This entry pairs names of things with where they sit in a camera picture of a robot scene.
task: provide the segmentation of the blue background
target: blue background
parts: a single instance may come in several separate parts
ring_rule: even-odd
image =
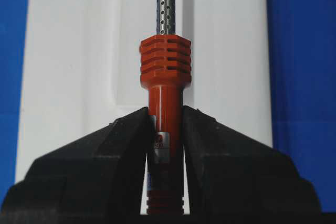
[[[0,0],[0,202],[14,183],[28,0]]]
[[[274,147],[336,211],[336,0],[268,0]]]
[[[0,0],[0,202],[14,183],[28,0]],[[336,211],[336,0],[267,0],[274,147]]]

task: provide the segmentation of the orange tool handle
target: orange tool handle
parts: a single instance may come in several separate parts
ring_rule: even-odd
[[[141,42],[141,85],[156,137],[148,152],[148,214],[183,213],[182,93],[191,83],[191,42],[155,35]]]

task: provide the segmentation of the white plastic panel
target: white plastic panel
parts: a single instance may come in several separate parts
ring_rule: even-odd
[[[29,0],[16,181],[36,157],[147,105],[139,44],[155,34],[155,5]],[[184,103],[271,145],[266,0],[176,0],[176,33],[193,43]]]

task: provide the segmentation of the ribbed grip section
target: ribbed grip section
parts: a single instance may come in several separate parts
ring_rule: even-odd
[[[191,82],[189,40],[178,35],[154,35],[141,42],[140,53],[143,87],[169,83],[185,87]]]

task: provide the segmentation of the perforated metal tube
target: perforated metal tube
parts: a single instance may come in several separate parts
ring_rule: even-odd
[[[175,34],[175,0],[157,0],[157,34]]]

